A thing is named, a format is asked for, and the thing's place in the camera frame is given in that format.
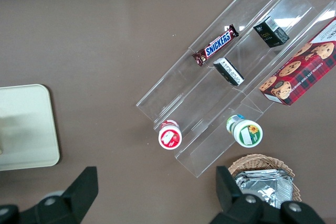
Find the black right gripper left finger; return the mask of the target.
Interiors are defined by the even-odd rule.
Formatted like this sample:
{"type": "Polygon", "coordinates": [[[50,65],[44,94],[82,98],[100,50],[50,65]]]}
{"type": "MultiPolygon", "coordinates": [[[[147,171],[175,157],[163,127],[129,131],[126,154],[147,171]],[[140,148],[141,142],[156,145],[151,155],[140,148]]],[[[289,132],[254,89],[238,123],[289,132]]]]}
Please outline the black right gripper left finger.
{"type": "Polygon", "coordinates": [[[1,205],[1,223],[81,223],[98,191],[97,168],[88,166],[61,194],[52,193],[25,211],[1,205]]]}

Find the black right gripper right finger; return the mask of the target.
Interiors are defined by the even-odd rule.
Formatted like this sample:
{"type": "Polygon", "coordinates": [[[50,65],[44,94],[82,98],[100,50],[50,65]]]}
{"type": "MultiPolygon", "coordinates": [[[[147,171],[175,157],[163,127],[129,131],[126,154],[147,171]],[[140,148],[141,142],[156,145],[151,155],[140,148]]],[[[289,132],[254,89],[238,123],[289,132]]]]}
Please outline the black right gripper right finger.
{"type": "Polygon", "coordinates": [[[252,194],[243,194],[226,166],[216,167],[216,193],[222,212],[211,223],[324,223],[309,205],[285,201],[275,208],[252,194]]]}

